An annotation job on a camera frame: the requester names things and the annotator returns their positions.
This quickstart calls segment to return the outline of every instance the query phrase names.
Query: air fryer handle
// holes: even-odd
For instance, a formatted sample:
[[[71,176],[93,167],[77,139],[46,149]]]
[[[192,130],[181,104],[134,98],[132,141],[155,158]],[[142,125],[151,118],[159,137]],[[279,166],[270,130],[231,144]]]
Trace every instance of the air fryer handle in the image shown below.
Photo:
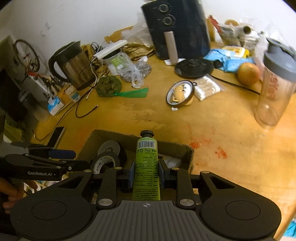
[[[167,45],[170,62],[172,65],[175,65],[178,63],[179,57],[178,57],[174,32],[173,31],[164,32],[164,35],[165,35],[165,42]]]
[[[48,67],[50,69],[50,72],[58,79],[60,79],[63,82],[68,82],[70,83],[70,81],[68,79],[63,78],[62,76],[60,76],[54,69],[54,63],[56,62],[56,56],[53,55],[50,57],[50,59],[48,60]]]

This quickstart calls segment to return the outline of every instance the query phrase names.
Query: green label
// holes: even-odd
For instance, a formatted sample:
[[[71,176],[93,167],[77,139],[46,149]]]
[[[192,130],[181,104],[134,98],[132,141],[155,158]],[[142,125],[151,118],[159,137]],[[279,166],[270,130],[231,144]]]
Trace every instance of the green label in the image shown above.
[[[157,141],[145,137],[138,140],[133,200],[160,200]]]

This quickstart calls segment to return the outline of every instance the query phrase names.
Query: blue wet wipe package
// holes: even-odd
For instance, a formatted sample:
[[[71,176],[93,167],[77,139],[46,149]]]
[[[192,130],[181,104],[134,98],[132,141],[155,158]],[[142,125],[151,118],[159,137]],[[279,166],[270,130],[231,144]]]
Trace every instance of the blue wet wipe package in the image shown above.
[[[249,62],[254,64],[253,58],[237,58],[234,57],[235,52],[225,49],[212,49],[204,59],[209,61],[219,60],[223,63],[220,70],[225,72],[236,73],[241,64]]]

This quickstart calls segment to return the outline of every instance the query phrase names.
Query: kettle handle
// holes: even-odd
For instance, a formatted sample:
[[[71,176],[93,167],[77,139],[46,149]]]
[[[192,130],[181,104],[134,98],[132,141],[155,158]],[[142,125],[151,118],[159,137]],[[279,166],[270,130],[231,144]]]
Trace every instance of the kettle handle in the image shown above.
[[[50,59],[48,60],[48,67],[50,72],[57,77],[58,79],[60,79],[63,82],[67,82],[67,83],[71,83],[68,79],[63,78],[62,76],[60,76],[54,69],[54,63],[56,62],[55,59],[55,55],[51,56]]]

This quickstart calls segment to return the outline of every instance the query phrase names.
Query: bicycle wheel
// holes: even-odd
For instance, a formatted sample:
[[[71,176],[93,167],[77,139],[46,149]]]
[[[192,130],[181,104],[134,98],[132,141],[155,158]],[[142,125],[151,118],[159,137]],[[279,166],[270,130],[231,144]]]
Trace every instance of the bicycle wheel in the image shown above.
[[[23,39],[15,41],[13,49],[19,62],[31,72],[37,72],[40,69],[38,55],[33,47]]]

